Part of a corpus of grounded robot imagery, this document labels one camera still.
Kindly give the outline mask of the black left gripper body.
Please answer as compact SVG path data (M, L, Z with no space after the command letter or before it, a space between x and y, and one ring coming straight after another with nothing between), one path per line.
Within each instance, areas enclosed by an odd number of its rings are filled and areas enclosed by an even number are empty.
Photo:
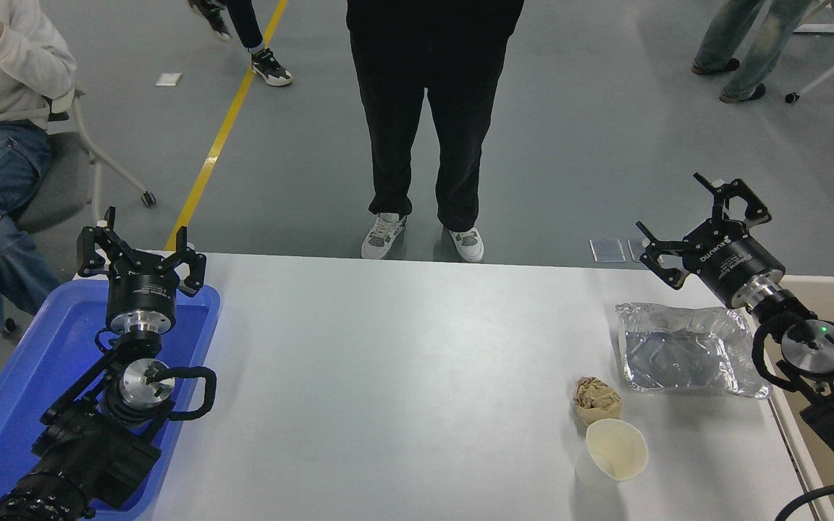
M106 323L175 323L177 274L137 273L113 264L107 270Z

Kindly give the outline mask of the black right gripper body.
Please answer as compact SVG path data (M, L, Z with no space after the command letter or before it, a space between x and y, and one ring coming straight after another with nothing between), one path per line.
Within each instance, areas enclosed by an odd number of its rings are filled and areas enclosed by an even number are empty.
M683 267L697 274L730 309L754 309L780 291L785 266L751 235L743 221L707 220L684 237Z

